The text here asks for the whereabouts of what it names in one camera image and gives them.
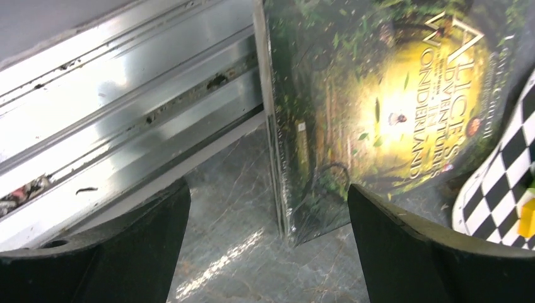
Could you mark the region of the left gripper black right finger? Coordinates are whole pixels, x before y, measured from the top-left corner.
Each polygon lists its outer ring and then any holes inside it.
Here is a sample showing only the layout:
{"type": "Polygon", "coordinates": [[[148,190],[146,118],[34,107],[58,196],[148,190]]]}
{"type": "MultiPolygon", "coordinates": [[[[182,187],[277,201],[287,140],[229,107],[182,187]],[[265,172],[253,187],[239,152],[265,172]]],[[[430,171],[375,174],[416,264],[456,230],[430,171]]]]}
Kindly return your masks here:
{"type": "Polygon", "coordinates": [[[353,184],[348,208],[372,302],[533,302],[534,253],[470,237],[353,184]]]}

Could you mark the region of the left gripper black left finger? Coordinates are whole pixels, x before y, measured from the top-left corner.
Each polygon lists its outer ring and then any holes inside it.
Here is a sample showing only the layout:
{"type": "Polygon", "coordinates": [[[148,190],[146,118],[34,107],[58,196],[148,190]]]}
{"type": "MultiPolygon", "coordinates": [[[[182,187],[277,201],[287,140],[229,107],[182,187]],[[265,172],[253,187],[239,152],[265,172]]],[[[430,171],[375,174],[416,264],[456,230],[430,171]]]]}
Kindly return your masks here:
{"type": "Polygon", "coordinates": [[[165,302],[190,206],[181,178],[96,227],[2,252],[1,301],[165,302]]]}

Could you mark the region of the dark green forest book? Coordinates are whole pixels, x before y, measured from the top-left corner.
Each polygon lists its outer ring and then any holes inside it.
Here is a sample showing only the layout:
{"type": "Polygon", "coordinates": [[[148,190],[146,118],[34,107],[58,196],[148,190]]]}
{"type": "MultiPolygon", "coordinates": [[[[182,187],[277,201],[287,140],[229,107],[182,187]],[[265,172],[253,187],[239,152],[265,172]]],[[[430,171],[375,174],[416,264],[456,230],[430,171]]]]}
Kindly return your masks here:
{"type": "Polygon", "coordinates": [[[533,1],[256,1],[280,232],[346,225],[348,189],[428,197],[478,168],[534,65],[533,1]]]}

